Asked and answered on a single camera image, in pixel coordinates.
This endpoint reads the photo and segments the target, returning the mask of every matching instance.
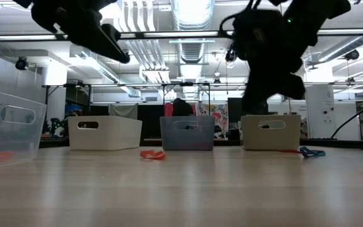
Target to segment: table surface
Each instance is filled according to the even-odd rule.
[[[39,151],[0,167],[0,227],[361,226],[363,151]]]

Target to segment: red plastic piece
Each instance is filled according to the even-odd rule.
[[[155,152],[154,150],[149,150],[141,151],[140,156],[150,160],[164,160],[166,158],[166,153],[164,151]]]

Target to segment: white storage bin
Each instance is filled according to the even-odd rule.
[[[161,117],[162,147],[165,150],[212,151],[214,128],[214,117]]]
[[[0,165],[36,158],[46,105],[0,93]]]
[[[255,115],[241,118],[241,142],[245,150],[297,150],[300,137],[300,115]]]
[[[115,116],[69,117],[68,127],[71,150],[119,150],[139,147],[142,121]]]

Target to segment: beige storage bin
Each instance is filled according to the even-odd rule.
[[[119,150],[139,147],[142,121],[114,116],[69,117],[68,127],[71,150]]]
[[[297,150],[301,137],[300,115],[256,115],[241,118],[245,150]]]

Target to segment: ceiling pipe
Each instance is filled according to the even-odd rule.
[[[137,28],[135,27],[134,24],[134,3],[132,0],[126,0],[126,3],[129,10],[127,17],[127,25],[132,32],[136,32]],[[138,51],[142,52],[141,58],[145,61],[145,63],[147,63],[148,68],[154,69],[155,65],[151,59],[151,56],[149,56],[148,51],[146,50],[145,45],[142,43],[142,41],[141,40],[135,41],[135,45],[139,47],[139,48],[137,47]]]
[[[214,0],[171,0],[173,25],[175,30],[209,30],[214,14]],[[178,44],[179,61],[186,63],[201,63],[204,60],[204,50],[206,45],[198,44]],[[201,76],[202,65],[180,66],[180,74],[187,79],[195,79]],[[184,87],[183,91],[187,98],[198,95],[198,87],[195,89]]]
[[[349,37],[349,38],[345,39],[344,41],[334,45],[332,48],[322,52],[318,56],[318,62],[315,62],[315,64],[329,62],[331,60],[334,60],[338,57],[341,57],[341,56],[355,50],[356,48],[358,48],[362,45],[363,45],[363,36]]]
[[[359,64],[359,63],[361,63],[361,62],[363,62],[363,58],[362,58],[362,59],[359,59],[359,60],[357,60],[357,61],[353,61],[353,62],[351,62],[351,63],[349,63],[349,64],[346,64],[345,66],[343,66],[343,67],[341,67],[341,68],[339,68],[339,69],[337,69],[337,70],[334,70],[334,72],[337,72],[337,71],[340,71],[340,70],[346,69],[346,68],[348,68],[348,67],[351,67],[351,66],[357,65],[357,64]]]
[[[129,32],[129,28],[127,27],[127,24],[125,22],[125,8],[124,8],[124,4],[121,5],[121,15],[118,17],[118,23],[120,25],[120,28],[122,30],[122,32]],[[125,44],[127,45],[127,47],[131,50],[131,52],[133,53],[133,55],[135,56],[135,58],[137,59],[137,61],[139,62],[139,64],[144,68],[144,69],[148,69],[149,66],[146,64],[146,62],[142,59],[141,57],[141,53],[138,51],[137,48],[135,48],[135,43],[134,41],[125,41]]]
[[[344,89],[344,90],[336,91],[336,92],[334,92],[334,94],[341,93],[343,91],[348,91],[348,90],[353,90],[353,89],[361,88],[361,87],[363,87],[363,85],[355,85],[355,86],[352,86],[352,87],[347,88],[347,89]]]
[[[155,32],[155,25],[154,25],[154,8],[152,1],[146,1],[147,6],[147,25],[150,32]],[[157,53],[158,61],[161,65],[162,69],[166,69],[166,64],[164,63],[163,55],[161,52],[161,47],[159,46],[158,40],[153,40],[153,48],[154,51]]]
[[[140,29],[140,31],[146,32],[146,27],[144,24],[144,5],[142,3],[142,0],[137,0],[137,8],[138,8],[138,16],[137,16],[138,28]],[[149,50],[151,51],[152,56],[155,60],[155,69],[161,68],[160,61],[158,59],[158,53],[155,52],[152,42],[150,40],[146,40],[145,43],[148,46]]]

